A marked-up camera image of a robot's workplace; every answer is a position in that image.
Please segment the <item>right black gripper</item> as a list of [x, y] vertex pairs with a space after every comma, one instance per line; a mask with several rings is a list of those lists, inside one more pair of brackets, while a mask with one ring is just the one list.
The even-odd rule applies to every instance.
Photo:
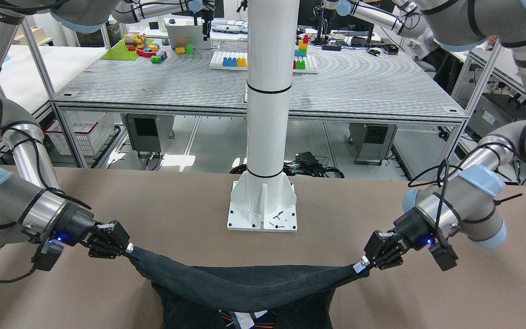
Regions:
[[53, 239], [68, 246], [81, 244], [89, 248], [92, 258], [113, 260], [134, 255], [135, 246], [119, 221], [96, 221], [90, 211], [73, 203], [67, 204], [54, 222]]

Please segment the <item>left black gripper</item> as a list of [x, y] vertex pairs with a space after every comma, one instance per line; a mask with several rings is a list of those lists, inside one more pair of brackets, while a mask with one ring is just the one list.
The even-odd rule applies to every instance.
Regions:
[[384, 270], [399, 266], [408, 250], [421, 250], [434, 242], [434, 227], [417, 208], [408, 210], [393, 225], [393, 229], [385, 233], [373, 231], [364, 248], [366, 257], [353, 265], [357, 274], [368, 272], [372, 267]]

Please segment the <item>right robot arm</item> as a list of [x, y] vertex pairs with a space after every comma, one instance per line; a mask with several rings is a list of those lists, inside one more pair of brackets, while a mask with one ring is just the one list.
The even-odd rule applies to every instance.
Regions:
[[[99, 30], [119, 0], [0, 0], [0, 73], [25, 17], [50, 14], [81, 33]], [[0, 140], [12, 151], [18, 175], [0, 167], [0, 249], [17, 242], [38, 245], [33, 262], [56, 260], [66, 245], [112, 259], [133, 252], [117, 221], [94, 220], [90, 208], [61, 189], [42, 143], [44, 132], [31, 113], [0, 97]]]

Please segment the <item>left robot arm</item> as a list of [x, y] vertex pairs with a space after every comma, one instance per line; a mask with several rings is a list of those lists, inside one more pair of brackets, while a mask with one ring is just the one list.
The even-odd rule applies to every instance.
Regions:
[[[526, 0], [397, 0], [401, 16], [378, 13], [361, 0], [340, 4], [364, 21], [391, 27], [399, 36], [417, 37], [429, 27], [441, 47], [450, 52], [470, 50], [496, 36], [511, 50], [526, 94]], [[447, 162], [425, 190], [411, 190], [405, 214], [387, 233], [374, 231], [357, 273], [372, 267], [399, 266], [410, 249], [428, 249], [438, 266], [449, 270], [458, 259], [447, 237], [462, 232], [476, 245], [494, 248], [506, 238], [506, 225], [495, 199], [504, 183], [495, 170], [519, 158], [526, 160], [526, 121], [507, 124], [482, 138], [451, 173]]]

